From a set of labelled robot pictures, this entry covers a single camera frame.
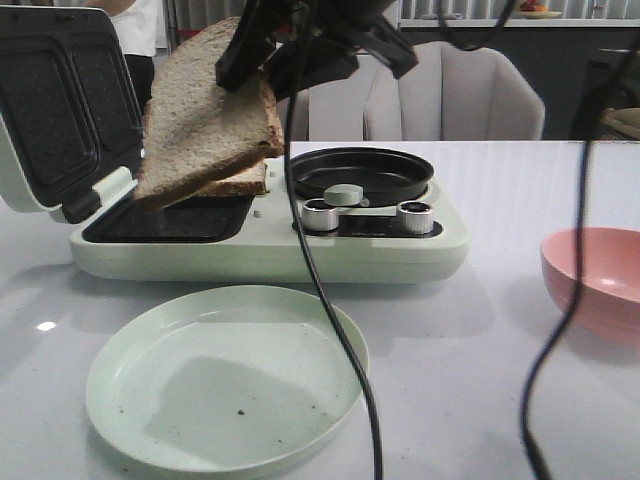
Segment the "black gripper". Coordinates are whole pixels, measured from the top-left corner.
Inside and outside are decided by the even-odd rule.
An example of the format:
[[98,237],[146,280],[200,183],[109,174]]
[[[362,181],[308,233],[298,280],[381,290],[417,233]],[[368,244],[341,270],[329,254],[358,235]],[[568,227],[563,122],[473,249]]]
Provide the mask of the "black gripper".
[[277,101],[311,87],[349,78],[357,53],[368,52],[400,78],[418,64],[411,46],[383,11],[387,1],[304,1],[293,34],[275,50],[273,33],[285,23],[285,2],[248,1],[226,50],[215,64],[216,83],[236,91],[268,60],[269,85]]

